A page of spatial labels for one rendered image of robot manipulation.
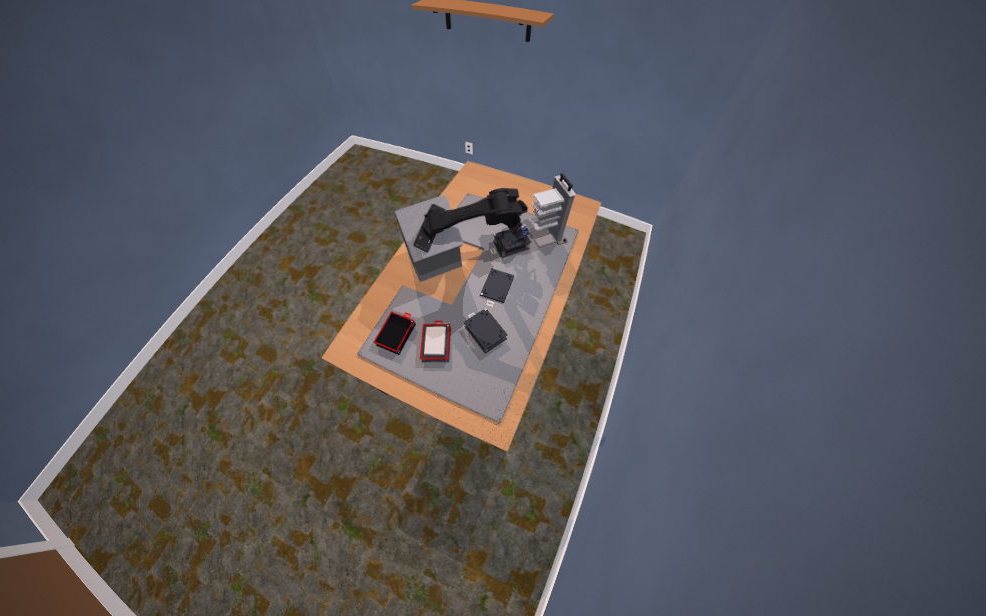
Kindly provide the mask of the white multiwell plate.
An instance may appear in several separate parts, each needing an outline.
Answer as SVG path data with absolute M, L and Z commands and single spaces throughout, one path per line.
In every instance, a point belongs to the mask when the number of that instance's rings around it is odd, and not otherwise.
M 564 198 L 556 188 L 547 191 L 539 191 L 539 193 L 535 193 L 532 196 L 540 208 L 564 201 Z

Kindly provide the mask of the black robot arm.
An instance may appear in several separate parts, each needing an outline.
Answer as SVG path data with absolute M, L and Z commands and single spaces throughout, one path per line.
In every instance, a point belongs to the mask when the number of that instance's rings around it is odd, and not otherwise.
M 428 213 L 425 214 L 425 220 L 422 224 L 426 231 L 423 231 L 421 226 L 418 237 L 416 237 L 413 245 L 419 249 L 423 249 L 423 251 L 428 252 L 428 249 L 430 249 L 436 234 L 442 232 L 443 229 L 448 229 L 450 226 L 454 226 L 457 223 L 480 216 L 485 216 L 486 223 L 488 223 L 488 225 L 506 223 L 509 219 L 511 219 L 508 223 L 516 226 L 520 222 L 518 216 L 523 216 L 523 213 L 528 212 L 528 207 L 520 199 L 517 201 L 518 197 L 509 196 L 519 197 L 518 189 L 498 188 L 489 191 L 488 197 L 475 202 L 475 204 L 470 204 L 453 210 L 445 210 L 442 207 L 432 204 L 430 209 L 428 209 Z M 435 207 L 438 209 L 434 209 Z M 501 216 L 501 214 L 509 213 L 521 214 L 518 214 L 518 216 Z M 428 242 L 428 240 L 430 240 L 430 242 Z

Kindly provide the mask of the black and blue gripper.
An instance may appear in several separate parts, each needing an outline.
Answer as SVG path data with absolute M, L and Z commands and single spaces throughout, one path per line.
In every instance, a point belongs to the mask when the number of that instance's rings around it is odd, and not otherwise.
M 509 219 L 509 220 L 511 220 L 511 219 Z M 508 222 L 509 222 L 509 220 L 508 220 Z M 519 239 L 519 237 L 521 237 L 521 236 L 527 236 L 529 234 L 526 226 L 523 226 L 523 224 L 521 224 L 521 222 L 519 222 L 516 226 L 514 226 L 514 225 L 512 225 L 511 223 L 508 223 L 508 222 L 503 223 L 503 224 L 507 225 L 508 228 L 511 229 L 511 233 L 514 234 L 515 237 L 517 237 L 517 239 Z M 517 231 L 517 229 L 519 228 L 519 226 L 523 226 L 523 229 L 519 229 Z M 523 232 L 525 232 L 525 231 L 526 231 L 526 234 L 523 234 Z

